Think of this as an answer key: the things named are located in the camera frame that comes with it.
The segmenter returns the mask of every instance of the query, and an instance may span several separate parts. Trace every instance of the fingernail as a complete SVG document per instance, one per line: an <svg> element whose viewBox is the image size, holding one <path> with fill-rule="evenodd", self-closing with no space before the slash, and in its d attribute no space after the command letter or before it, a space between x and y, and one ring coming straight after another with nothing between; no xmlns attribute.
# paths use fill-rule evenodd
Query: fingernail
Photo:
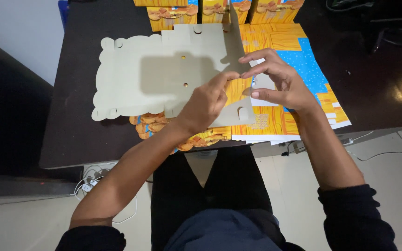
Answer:
<svg viewBox="0 0 402 251"><path fill-rule="evenodd" d="M259 92L253 92L253 93L251 93L251 97L254 98L254 99L257 99L259 95L260 95Z"/></svg>

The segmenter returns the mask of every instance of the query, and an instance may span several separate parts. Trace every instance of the black sleeve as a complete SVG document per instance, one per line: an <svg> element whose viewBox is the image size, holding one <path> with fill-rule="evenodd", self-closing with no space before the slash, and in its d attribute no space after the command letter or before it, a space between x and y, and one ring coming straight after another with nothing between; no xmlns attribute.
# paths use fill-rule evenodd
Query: black sleeve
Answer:
<svg viewBox="0 0 402 251"><path fill-rule="evenodd" d="M55 251L123 251L124 234L112 226L78 226L62 236Z"/></svg>
<svg viewBox="0 0 402 251"><path fill-rule="evenodd" d="M327 215L323 223L328 244L337 250L397 250L392 227L381 219L369 185L334 191L318 189Z"/></svg>

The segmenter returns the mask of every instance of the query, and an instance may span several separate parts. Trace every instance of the white wall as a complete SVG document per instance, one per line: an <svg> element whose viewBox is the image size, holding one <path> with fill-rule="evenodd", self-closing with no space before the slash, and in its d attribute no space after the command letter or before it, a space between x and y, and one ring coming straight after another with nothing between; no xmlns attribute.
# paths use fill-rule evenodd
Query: white wall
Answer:
<svg viewBox="0 0 402 251"><path fill-rule="evenodd" d="M0 48L54 85L63 41L58 0L0 0Z"/></svg>

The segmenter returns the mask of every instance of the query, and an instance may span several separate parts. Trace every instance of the black pants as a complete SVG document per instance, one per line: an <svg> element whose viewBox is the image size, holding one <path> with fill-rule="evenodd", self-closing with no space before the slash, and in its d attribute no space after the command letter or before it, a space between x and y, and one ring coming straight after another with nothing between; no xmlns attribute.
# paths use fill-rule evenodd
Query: black pants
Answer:
<svg viewBox="0 0 402 251"><path fill-rule="evenodd" d="M154 171L151 249L160 251L179 226L208 208L264 209L271 201L248 145L221 148L202 188L184 155L171 155Z"/></svg>

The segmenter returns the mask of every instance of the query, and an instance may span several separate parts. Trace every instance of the hand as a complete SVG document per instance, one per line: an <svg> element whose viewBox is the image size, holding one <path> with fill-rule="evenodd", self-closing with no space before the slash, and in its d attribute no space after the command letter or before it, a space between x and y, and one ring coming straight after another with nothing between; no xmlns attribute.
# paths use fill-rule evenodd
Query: hand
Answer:
<svg viewBox="0 0 402 251"><path fill-rule="evenodd" d="M178 124L189 137L206 130L226 104L226 83L239 77L240 74L235 71L221 72L209 82L195 88L190 100L170 124Z"/></svg>
<svg viewBox="0 0 402 251"><path fill-rule="evenodd" d="M251 60L265 59L264 62L252 67L243 73L241 78L246 79L254 75L265 73L274 81L278 91L266 88L252 90L251 97L280 104L296 111L316 108L318 102L310 90L305 86L297 71L285 63L276 50L265 48L256 50L240 58L240 63L248 63Z"/></svg>

